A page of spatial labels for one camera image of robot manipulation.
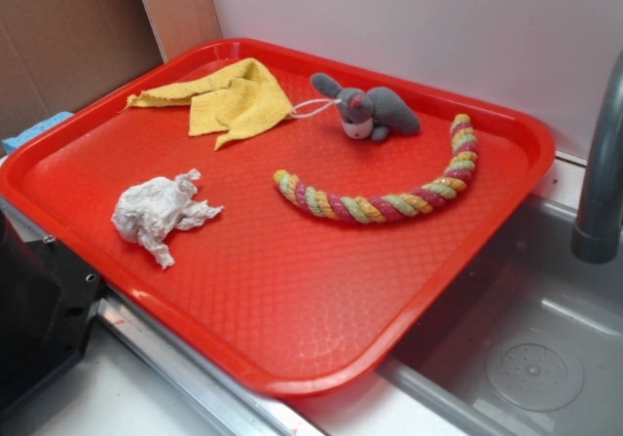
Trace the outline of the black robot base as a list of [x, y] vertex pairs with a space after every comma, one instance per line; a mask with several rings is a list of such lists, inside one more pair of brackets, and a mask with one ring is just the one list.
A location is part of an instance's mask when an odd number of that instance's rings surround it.
[[1, 416], [79, 363], [99, 272], [59, 240], [24, 241], [1, 217]]

